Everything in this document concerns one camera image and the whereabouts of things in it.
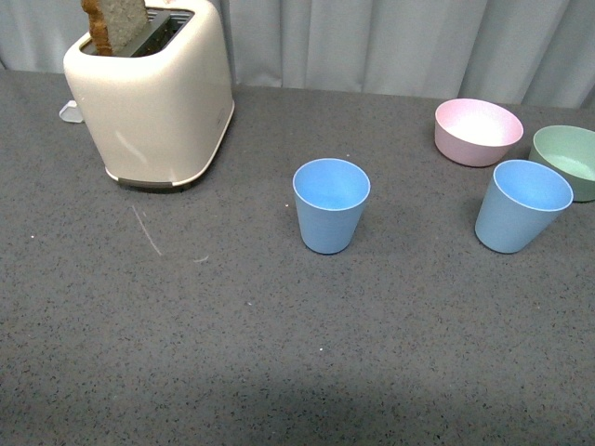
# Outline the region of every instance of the bowl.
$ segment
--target bowl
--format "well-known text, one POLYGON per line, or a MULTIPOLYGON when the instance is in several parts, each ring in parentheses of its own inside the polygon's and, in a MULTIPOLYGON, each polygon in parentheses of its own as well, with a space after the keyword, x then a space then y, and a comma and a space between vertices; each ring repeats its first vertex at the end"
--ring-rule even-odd
POLYGON ((529 160, 562 175, 575 202, 595 200, 595 132, 571 125, 551 125, 533 136, 529 160))
POLYGON ((436 147, 455 163, 472 167, 495 164, 521 137, 521 121, 491 102, 458 98, 436 109, 436 147))

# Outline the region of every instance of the pink bowl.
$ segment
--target pink bowl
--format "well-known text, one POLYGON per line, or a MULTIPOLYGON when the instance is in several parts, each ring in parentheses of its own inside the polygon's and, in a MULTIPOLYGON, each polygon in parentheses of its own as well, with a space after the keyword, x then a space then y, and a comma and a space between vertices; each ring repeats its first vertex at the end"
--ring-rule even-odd
POLYGON ((521 121, 491 102, 452 99, 436 109, 436 147, 455 163, 473 167, 497 163, 521 137, 521 121))

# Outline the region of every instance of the toaster base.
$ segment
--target toaster base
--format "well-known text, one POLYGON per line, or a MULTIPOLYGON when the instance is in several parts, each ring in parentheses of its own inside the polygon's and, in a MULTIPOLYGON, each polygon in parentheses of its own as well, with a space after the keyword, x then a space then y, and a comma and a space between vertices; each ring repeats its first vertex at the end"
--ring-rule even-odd
POLYGON ((105 172, 106 172, 106 174, 108 174, 108 176, 111 179, 117 181, 118 183, 120 183, 122 185, 131 186, 133 188, 140 188, 140 189, 171 189, 171 188, 177 188, 179 186, 184 186, 189 183, 192 183, 196 178, 198 178, 200 175, 202 175, 206 171, 208 166, 210 166, 211 163, 213 162, 213 159, 215 158, 215 155, 217 154, 217 152, 219 150, 219 146, 221 145, 221 141, 223 140, 223 137, 225 137, 225 133, 227 132, 227 127, 230 125, 231 117, 233 116, 234 110, 235 110, 235 101, 232 100, 230 115, 227 117, 227 122, 223 126, 221 136, 219 137, 217 146, 213 150, 213 154, 211 155, 211 158, 208 160, 208 163, 206 163, 206 165, 199 172, 197 172, 196 174, 192 175, 189 178, 182 179, 181 181, 173 181, 173 182, 172 181, 139 181, 137 179, 118 177, 118 176, 112 174, 112 172, 110 172, 110 170, 107 168, 107 166, 105 167, 105 172))

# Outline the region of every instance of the scratch on countertop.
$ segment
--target scratch on countertop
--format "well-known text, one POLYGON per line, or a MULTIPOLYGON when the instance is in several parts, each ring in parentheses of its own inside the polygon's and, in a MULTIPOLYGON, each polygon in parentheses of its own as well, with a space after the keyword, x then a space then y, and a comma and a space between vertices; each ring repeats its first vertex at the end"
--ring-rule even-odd
POLYGON ((145 225, 142 223, 142 220, 140 219, 139 213, 137 212, 137 208, 134 207, 134 204, 132 205, 132 210, 134 211, 134 215, 137 216, 137 220, 140 223, 140 227, 142 228, 143 232, 145 233, 145 235, 149 239, 149 242, 151 242, 152 249, 154 249, 155 251, 157 251, 157 254, 159 256, 162 256, 163 254, 161 254, 161 251, 159 251, 159 248, 153 242, 153 240, 151 238, 151 235, 149 235, 149 232, 147 231, 147 228, 145 228, 145 225))

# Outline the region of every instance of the green bowl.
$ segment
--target green bowl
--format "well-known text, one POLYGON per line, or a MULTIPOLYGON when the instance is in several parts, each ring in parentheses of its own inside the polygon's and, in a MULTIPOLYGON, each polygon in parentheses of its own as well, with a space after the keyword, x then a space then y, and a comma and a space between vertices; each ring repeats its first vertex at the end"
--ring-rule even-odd
POLYGON ((529 160, 552 168, 570 183, 575 202, 595 200, 595 132, 551 125, 533 137, 529 160))

